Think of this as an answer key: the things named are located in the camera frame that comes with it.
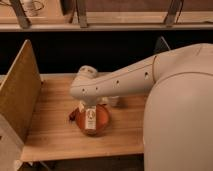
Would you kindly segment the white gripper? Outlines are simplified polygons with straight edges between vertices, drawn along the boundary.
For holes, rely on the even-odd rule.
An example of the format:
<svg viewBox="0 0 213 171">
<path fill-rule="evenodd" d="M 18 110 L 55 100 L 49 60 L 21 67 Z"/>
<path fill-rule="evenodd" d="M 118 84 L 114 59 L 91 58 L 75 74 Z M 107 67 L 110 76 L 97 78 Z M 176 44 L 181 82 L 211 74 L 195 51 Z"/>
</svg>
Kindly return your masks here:
<svg viewBox="0 0 213 171">
<path fill-rule="evenodd" d="M 111 107 L 116 107 L 119 102 L 119 97 L 118 96 L 111 96 L 111 97 L 102 97 L 101 98 L 101 103 L 110 105 Z M 79 101 L 78 104 L 78 109 L 80 113 L 83 113 L 86 111 L 86 107 L 83 101 Z"/>
</svg>

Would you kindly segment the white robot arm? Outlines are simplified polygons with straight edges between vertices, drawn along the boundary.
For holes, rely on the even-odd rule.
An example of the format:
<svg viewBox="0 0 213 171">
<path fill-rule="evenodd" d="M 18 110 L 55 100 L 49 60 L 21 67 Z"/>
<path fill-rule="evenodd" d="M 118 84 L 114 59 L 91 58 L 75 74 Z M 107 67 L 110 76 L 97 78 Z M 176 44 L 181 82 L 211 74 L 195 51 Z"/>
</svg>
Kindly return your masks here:
<svg viewBox="0 0 213 171">
<path fill-rule="evenodd" d="M 149 94 L 148 113 L 212 109 L 213 44 L 193 44 L 158 53 L 104 76 L 83 66 L 70 87 L 70 94 L 88 106 L 101 97 L 143 92 Z"/>
</svg>

